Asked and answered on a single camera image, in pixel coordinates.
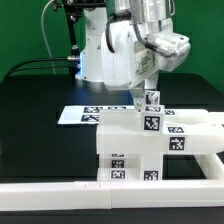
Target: white plastic bar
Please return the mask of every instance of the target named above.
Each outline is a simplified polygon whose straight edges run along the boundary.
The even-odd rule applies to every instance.
[[[129,107],[129,110],[101,110],[100,111],[100,125],[113,125],[119,121],[120,125],[134,125],[137,120],[137,113],[134,108]],[[209,113],[206,110],[182,110],[169,109],[175,115],[166,115],[164,120],[167,122],[182,123],[182,124],[200,124],[209,122]]]
[[[224,181],[1,184],[0,211],[224,206]]]
[[[195,155],[195,158],[207,179],[224,180],[224,165],[216,154]]]
[[[164,127],[160,132],[142,131],[145,125],[144,116],[133,111],[100,111],[100,125],[97,127],[97,153],[98,154],[214,154],[224,151],[224,128],[221,125],[213,125],[209,122],[208,113],[204,110],[181,110],[182,124],[171,122],[169,117],[180,115],[164,116],[162,113],[153,113],[152,117],[159,117],[163,120]],[[194,117],[200,112],[207,122],[201,123],[201,119]],[[191,118],[192,124],[185,124],[185,118]],[[168,127],[182,126],[184,132],[171,133]],[[171,138],[182,137],[185,139],[184,150],[170,150]]]

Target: black table surface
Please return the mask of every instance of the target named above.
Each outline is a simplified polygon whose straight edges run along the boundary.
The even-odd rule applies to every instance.
[[[195,74],[161,74],[166,108],[224,111],[224,96]],[[0,83],[0,183],[96,180],[96,126],[58,126],[65,105],[128,105],[127,91],[76,86],[68,76]],[[191,156],[165,156],[164,179],[203,179]],[[223,208],[1,212],[0,223],[223,223]]]

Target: wire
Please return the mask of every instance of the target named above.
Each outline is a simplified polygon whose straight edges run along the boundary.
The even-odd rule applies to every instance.
[[[23,68],[23,69],[17,69],[17,70],[13,70],[11,71],[10,75],[15,73],[15,72],[21,72],[21,71],[30,71],[30,70],[44,70],[44,69],[50,69],[50,68],[68,68],[69,66],[48,66],[48,67],[35,67],[35,68]]]
[[[130,3],[130,10],[131,10],[131,16],[132,16],[132,22],[133,22],[133,29],[138,41],[145,47],[151,49],[152,51],[156,51],[157,46],[148,43],[145,39],[141,37],[140,31],[138,29],[138,16],[136,15],[137,6],[136,6],[135,0],[129,0],[129,3]]]
[[[172,11],[171,11],[171,16],[173,16],[173,15],[175,15],[175,13],[176,13],[176,8],[175,8],[175,3],[174,3],[174,0],[170,0],[170,9],[173,9]]]
[[[130,18],[131,18],[131,12],[127,9],[121,10],[119,12],[115,12],[109,17],[107,24],[106,24],[105,35],[106,35],[107,47],[111,53],[114,53],[114,49],[113,49],[111,41],[110,41],[110,24],[112,22],[129,20]]]
[[[46,48],[47,48],[47,51],[48,51],[48,54],[49,54],[49,57],[52,58],[52,53],[51,53],[51,49],[50,49],[50,46],[49,46],[49,43],[48,43],[48,40],[47,40],[47,36],[46,36],[46,33],[45,33],[45,28],[44,28],[44,19],[45,19],[45,14],[46,14],[46,11],[47,11],[47,8],[50,6],[51,3],[53,3],[54,0],[50,0],[44,7],[43,11],[42,11],[42,15],[41,15],[41,30],[42,30],[42,34],[43,34],[43,38],[44,38],[44,42],[45,42],[45,45],[46,45]],[[54,64],[54,61],[52,61],[52,68],[55,67],[55,64]]]
[[[105,35],[106,35],[106,43],[107,43],[107,48],[109,49],[109,51],[111,53],[114,53],[114,49],[111,45],[111,42],[110,42],[110,24],[111,22],[114,20],[114,15],[112,15],[108,21],[107,21],[107,24],[106,24],[106,30],[105,30]]]
[[[20,62],[19,64],[13,66],[4,76],[3,80],[6,80],[9,78],[10,74],[16,70],[19,67],[22,67],[23,65],[31,64],[31,63],[36,63],[36,62],[49,62],[49,61],[67,61],[66,57],[60,57],[60,58],[34,58],[31,60],[26,60],[23,62]]]

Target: white block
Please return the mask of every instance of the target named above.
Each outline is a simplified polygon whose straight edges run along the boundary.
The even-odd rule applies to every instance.
[[[224,165],[216,154],[196,155],[195,158],[207,179],[224,180]]]
[[[223,181],[113,183],[112,208],[223,206]]]
[[[142,130],[150,134],[161,134],[164,124],[164,106],[146,106],[142,112]]]
[[[136,126],[99,126],[97,128],[97,153],[170,153],[213,154],[224,151],[224,128],[221,126],[184,125],[185,133],[154,135],[141,132]]]
[[[142,154],[140,163],[140,179],[158,181],[163,177],[163,154]]]
[[[160,92],[159,91],[146,91],[145,92],[145,104],[146,105],[159,105],[160,104]]]

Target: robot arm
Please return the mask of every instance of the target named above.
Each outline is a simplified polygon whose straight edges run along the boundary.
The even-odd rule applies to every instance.
[[[102,35],[103,80],[108,89],[131,90],[158,70],[173,71],[190,51],[189,39],[173,33],[173,0],[115,0],[115,13],[131,19],[114,22]]]

